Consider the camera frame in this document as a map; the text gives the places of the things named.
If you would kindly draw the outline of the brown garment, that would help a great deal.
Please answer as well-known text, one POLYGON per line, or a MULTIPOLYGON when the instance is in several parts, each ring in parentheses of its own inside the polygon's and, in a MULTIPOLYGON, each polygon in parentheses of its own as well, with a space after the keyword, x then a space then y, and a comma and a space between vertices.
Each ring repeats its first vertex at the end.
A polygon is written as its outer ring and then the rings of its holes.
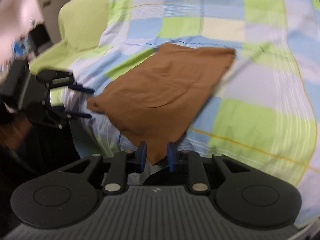
POLYGON ((147 144, 156 164, 196 118, 229 70, 233 48, 189 48, 162 44, 157 52, 88 99, 87 108, 104 113, 134 145, 147 144))

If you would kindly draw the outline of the checkered plaid bed sheet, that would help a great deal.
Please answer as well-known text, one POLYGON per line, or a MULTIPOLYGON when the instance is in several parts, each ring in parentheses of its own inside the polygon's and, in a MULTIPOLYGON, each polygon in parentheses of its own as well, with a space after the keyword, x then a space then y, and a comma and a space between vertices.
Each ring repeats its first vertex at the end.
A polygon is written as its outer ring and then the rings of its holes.
POLYGON ((295 185, 319 216, 319 0, 110 0, 97 49, 69 65, 97 94, 166 42, 236 58, 180 148, 222 153, 295 185))

